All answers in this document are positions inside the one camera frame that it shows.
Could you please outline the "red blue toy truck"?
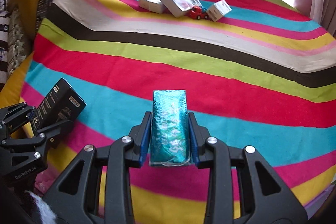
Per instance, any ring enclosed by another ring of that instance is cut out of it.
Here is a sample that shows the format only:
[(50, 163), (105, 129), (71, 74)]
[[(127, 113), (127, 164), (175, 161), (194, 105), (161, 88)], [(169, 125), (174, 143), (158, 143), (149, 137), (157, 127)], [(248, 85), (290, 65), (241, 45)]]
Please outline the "red blue toy truck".
[(187, 16), (192, 19), (208, 19), (209, 15), (206, 13), (206, 10), (202, 6), (194, 6), (188, 13)]

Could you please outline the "striped colourful tablecloth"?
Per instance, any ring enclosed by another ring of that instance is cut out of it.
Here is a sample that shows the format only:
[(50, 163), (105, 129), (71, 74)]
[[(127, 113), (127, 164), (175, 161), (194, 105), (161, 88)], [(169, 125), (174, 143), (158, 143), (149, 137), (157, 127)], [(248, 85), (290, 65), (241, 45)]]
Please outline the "striped colourful tablecloth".
[[(221, 0), (200, 0), (207, 9)], [(86, 107), (37, 187), (47, 193), (86, 146), (111, 145), (140, 125), (155, 90), (185, 90), (188, 114), (226, 145), (254, 146), (305, 209), (335, 175), (335, 38), (278, 0), (225, 0), (213, 22), (157, 14), (138, 0), (53, 0), (37, 32), (23, 96), (36, 108), (64, 78)], [(130, 169), (134, 223), (205, 223), (209, 169)], [(56, 214), (39, 198), (45, 223)]]

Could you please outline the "white silver logo box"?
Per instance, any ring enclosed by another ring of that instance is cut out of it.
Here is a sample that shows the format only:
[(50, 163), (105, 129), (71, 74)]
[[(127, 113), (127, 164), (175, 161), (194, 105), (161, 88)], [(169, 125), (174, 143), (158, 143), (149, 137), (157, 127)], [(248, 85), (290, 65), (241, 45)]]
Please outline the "white silver logo box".
[(148, 10), (157, 14), (162, 14), (166, 10), (166, 6), (161, 0), (149, 0)]

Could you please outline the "black grey tall box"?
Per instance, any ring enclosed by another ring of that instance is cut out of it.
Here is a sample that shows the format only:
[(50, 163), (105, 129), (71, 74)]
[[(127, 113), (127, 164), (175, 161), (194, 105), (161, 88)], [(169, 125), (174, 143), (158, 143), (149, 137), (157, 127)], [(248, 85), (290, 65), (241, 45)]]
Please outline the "black grey tall box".
[(86, 102), (64, 78), (52, 87), (31, 118), (34, 131), (62, 120), (74, 122), (86, 107)]

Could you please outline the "large white pink box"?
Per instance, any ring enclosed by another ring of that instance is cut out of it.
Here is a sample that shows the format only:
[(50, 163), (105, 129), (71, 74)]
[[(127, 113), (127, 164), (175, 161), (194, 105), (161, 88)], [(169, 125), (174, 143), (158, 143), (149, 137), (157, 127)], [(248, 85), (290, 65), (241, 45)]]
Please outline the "large white pink box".
[(175, 16), (180, 18), (185, 16), (192, 8), (193, 4), (190, 0), (160, 0), (163, 5)]

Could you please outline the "teal foil packet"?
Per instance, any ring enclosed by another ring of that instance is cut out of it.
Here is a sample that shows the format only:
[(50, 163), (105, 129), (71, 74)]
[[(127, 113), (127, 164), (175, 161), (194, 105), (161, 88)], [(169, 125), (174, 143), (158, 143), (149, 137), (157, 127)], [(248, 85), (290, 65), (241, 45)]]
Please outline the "teal foil packet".
[(185, 166), (190, 162), (185, 90), (155, 90), (151, 119), (151, 166)]

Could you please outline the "white medicine box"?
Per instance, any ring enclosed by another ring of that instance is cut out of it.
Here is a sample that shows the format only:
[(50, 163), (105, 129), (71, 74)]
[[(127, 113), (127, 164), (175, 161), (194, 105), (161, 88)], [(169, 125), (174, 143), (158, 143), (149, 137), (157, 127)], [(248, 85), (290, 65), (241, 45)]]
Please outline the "white medicine box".
[(229, 4), (225, 0), (221, 0), (213, 3), (207, 9), (206, 13), (213, 22), (217, 22), (219, 19), (221, 19), (231, 11), (232, 9)]

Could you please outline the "patterned cushion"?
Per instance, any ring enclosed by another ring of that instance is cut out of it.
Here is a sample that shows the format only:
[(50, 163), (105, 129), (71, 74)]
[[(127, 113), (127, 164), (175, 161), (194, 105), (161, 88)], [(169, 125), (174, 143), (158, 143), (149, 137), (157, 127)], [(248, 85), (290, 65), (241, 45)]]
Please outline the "patterned cushion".
[(18, 9), (9, 12), (7, 6), (8, 1), (1, 0), (1, 88), (32, 49)]

